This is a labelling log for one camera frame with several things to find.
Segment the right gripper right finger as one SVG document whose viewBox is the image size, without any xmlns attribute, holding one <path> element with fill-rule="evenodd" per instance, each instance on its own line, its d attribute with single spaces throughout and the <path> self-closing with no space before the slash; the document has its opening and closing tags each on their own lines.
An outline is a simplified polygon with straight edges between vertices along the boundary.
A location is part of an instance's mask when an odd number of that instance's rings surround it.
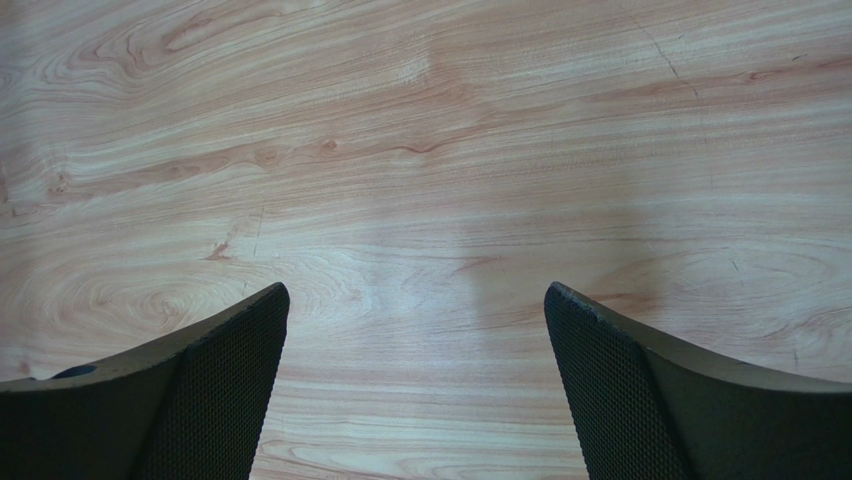
<svg viewBox="0 0 852 480">
<path fill-rule="evenodd" d="M 851 387 L 712 352 L 561 284 L 544 314 L 593 479 L 847 479 Z"/>
</svg>

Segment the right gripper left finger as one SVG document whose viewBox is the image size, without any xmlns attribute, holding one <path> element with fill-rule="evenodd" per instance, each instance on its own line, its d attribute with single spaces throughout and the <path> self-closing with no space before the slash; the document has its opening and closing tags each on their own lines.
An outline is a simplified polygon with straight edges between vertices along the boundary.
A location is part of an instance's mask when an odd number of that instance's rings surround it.
<svg viewBox="0 0 852 480">
<path fill-rule="evenodd" d="M 1 385 L 5 479 L 246 479 L 287 334 L 274 283 L 135 348 Z"/>
</svg>

